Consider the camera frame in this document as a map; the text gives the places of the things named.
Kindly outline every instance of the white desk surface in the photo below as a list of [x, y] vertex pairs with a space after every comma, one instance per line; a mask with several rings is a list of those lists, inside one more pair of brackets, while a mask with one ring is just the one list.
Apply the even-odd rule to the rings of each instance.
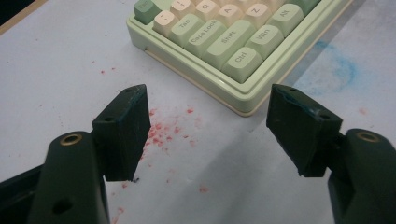
[[[148, 86], [137, 183], [107, 184], [112, 223], [333, 223], [324, 178], [303, 178], [265, 127], [135, 48], [135, 0], [49, 0], [0, 36], [0, 181], [41, 164], [52, 139], [92, 130], [127, 87]], [[356, 0], [284, 84], [396, 144], [396, 2]]]

